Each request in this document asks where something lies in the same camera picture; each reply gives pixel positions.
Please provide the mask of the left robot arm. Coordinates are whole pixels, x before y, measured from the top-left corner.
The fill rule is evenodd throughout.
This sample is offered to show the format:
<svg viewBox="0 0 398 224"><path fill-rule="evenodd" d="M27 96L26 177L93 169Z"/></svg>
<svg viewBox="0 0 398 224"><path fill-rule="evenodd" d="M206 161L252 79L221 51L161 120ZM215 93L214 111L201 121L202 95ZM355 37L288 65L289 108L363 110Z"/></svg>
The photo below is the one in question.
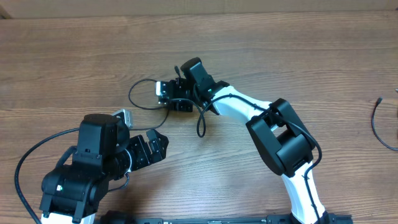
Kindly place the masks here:
<svg viewBox="0 0 398 224"><path fill-rule="evenodd" d="M154 129L131 137L117 115L88 114L78 142L42 181L42 223L93 223L109 183L165 159L169 140Z"/></svg>

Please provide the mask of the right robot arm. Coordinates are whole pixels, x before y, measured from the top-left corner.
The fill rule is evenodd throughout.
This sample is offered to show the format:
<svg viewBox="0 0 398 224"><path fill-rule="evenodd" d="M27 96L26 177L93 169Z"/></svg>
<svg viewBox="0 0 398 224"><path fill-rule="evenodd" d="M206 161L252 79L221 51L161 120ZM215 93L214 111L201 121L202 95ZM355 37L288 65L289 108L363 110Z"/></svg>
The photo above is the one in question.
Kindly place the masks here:
<svg viewBox="0 0 398 224"><path fill-rule="evenodd" d="M240 93L224 81L214 81L200 58L176 67L178 77L156 81L155 94L172 110L200 109L198 127L205 126L211 111L242 122L265 165L282 177L298 223L325 223L327 212L318 198L312 170L320 162L313 150L320 146L308 132L290 103L282 98L261 101Z"/></svg>

